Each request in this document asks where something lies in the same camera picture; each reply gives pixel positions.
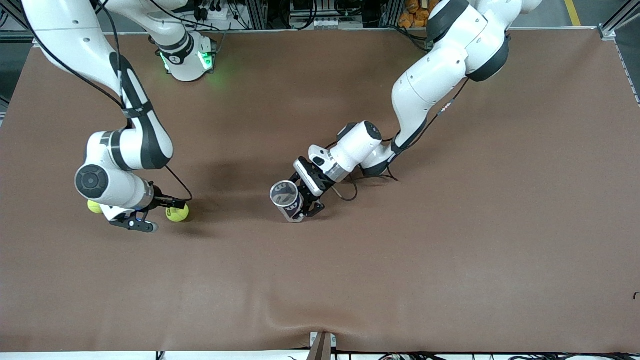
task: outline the tennis ball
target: tennis ball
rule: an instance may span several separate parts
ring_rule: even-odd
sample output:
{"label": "tennis ball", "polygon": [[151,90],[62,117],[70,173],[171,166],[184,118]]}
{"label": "tennis ball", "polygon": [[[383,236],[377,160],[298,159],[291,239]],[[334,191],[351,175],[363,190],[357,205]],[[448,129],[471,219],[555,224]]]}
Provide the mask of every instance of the tennis ball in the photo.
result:
{"label": "tennis ball", "polygon": [[172,222],[181,222],[189,216],[189,206],[187,204],[184,205],[184,209],[178,208],[167,208],[166,209],[166,218],[171,220]]}
{"label": "tennis ball", "polygon": [[100,204],[98,204],[95,201],[87,200],[86,207],[89,208],[89,210],[91,210],[91,212],[94,214],[102,214],[102,209],[100,208]]}

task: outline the brown table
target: brown table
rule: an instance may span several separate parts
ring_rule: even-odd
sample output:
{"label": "brown table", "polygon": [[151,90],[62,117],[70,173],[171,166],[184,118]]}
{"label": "brown table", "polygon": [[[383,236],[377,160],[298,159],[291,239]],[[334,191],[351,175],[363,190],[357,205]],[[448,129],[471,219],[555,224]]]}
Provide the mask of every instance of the brown table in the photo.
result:
{"label": "brown table", "polygon": [[[74,189],[119,109],[34,50],[0,129],[0,350],[640,351],[640,110],[596,31],[512,31],[357,201],[287,224],[268,190],[349,121],[397,131],[401,35],[229,35],[213,75],[167,76],[122,37],[175,144],[191,221],[124,231]],[[142,172],[181,196],[165,171]],[[350,185],[340,190],[351,193]]]}

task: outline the brown leather surface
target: brown leather surface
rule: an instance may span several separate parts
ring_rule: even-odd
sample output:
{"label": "brown leather surface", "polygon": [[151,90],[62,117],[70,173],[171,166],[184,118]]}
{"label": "brown leather surface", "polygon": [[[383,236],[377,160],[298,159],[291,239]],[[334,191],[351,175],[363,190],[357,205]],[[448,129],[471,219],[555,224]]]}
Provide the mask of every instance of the brown leather surface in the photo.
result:
{"label": "brown leather surface", "polygon": [[151,235],[74,189],[119,109],[32,51],[0,129],[0,350],[292,348],[326,330],[343,350],[640,351],[640,110],[614,44],[512,34],[502,72],[393,164],[399,183],[328,193],[302,224],[271,185],[347,122],[393,135],[418,50],[391,32],[234,34],[214,75],[179,83],[122,37],[196,197],[188,223],[153,212]]}

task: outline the metal bracket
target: metal bracket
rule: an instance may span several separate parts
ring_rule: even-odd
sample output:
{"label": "metal bracket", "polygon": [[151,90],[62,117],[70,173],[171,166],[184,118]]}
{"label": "metal bracket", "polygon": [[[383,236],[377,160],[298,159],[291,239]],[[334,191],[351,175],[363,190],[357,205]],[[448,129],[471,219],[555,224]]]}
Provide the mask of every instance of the metal bracket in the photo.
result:
{"label": "metal bracket", "polygon": [[600,38],[602,41],[615,41],[616,32],[615,30],[605,31],[602,27],[602,24],[598,24],[598,32],[600,33]]}
{"label": "metal bracket", "polygon": [[307,360],[331,360],[332,347],[335,347],[335,335],[328,332],[312,332],[311,351]]}

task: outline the yellow stripe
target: yellow stripe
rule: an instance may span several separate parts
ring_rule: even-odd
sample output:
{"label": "yellow stripe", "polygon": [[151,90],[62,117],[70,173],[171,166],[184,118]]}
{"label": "yellow stripe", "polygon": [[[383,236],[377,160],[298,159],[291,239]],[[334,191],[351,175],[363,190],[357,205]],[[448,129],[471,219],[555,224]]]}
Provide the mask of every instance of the yellow stripe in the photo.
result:
{"label": "yellow stripe", "polygon": [[580,18],[578,17],[578,13],[575,11],[575,5],[573,4],[573,0],[564,0],[564,4],[566,5],[566,11],[569,12],[569,18],[571,19],[571,24],[573,26],[581,26]]}

